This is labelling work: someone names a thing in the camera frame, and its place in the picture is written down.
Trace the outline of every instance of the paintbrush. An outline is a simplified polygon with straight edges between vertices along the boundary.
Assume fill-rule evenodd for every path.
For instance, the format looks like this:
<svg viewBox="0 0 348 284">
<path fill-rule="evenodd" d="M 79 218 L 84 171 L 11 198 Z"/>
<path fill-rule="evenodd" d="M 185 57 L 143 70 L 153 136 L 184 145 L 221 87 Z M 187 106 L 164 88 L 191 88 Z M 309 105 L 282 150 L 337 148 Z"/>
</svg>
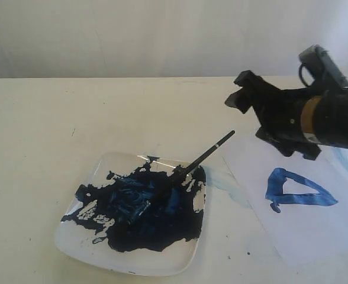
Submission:
<svg viewBox="0 0 348 284">
<path fill-rule="evenodd" d="M 196 167 L 200 165 L 207 157 L 209 157 L 213 152 L 216 151 L 225 141 L 227 141 L 234 134 L 234 130 L 230 131 L 227 135 L 225 135 L 222 139 L 216 142 L 211 148 L 209 148 L 206 152 L 200 155 L 195 161 L 189 164 L 184 169 L 179 169 L 174 171 L 174 173 L 169 176 L 169 180 L 166 186 L 163 186 L 159 189 L 154 195 L 149 199 L 143 202 L 134 212 L 127 218 L 127 223 L 129 225 L 133 225 L 140 217 L 146 212 L 152 204 L 164 198 L 168 193 L 170 193 L 171 189 L 175 187 L 177 184 L 183 182 L 186 178 L 186 175 L 194 170 Z"/>
</svg>

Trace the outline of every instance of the paper sheet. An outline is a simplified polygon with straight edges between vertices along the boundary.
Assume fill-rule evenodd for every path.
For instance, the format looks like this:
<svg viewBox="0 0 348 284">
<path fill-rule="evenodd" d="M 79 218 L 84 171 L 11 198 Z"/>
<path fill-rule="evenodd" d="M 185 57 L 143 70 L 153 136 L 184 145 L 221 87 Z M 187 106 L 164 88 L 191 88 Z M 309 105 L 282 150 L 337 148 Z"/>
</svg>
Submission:
<svg viewBox="0 0 348 284">
<path fill-rule="evenodd" d="M 283 157 L 254 135 L 233 137 L 220 150 L 288 264 L 348 251 L 348 181 L 329 161 Z"/>
</svg>

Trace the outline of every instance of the white table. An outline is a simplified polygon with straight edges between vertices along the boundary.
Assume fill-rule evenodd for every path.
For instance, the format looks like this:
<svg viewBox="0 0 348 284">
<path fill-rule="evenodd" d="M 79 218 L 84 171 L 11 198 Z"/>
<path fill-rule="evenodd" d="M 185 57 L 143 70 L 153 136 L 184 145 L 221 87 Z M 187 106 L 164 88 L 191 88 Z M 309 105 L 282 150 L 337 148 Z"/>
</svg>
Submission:
<svg viewBox="0 0 348 284">
<path fill-rule="evenodd" d="M 198 251 L 179 275 L 125 275 L 55 248 L 62 214 L 103 153 L 191 161 L 231 129 L 252 131 L 252 112 L 224 105 L 233 80 L 0 79 L 0 283 L 348 283 L 348 254 L 289 267 L 243 193 L 235 202 L 218 189 L 207 193 Z M 204 165 L 225 170 L 217 153 Z"/>
</svg>

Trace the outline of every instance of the white wall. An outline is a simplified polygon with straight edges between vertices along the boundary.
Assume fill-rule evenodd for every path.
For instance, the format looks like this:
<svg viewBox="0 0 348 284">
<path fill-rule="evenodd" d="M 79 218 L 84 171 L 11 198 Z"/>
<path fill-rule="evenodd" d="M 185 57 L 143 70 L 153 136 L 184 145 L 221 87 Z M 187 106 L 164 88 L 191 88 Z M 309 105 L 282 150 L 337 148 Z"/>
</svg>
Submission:
<svg viewBox="0 0 348 284">
<path fill-rule="evenodd" d="M 314 43 L 348 73 L 348 0 L 0 0 L 0 77 L 287 75 Z"/>
</svg>

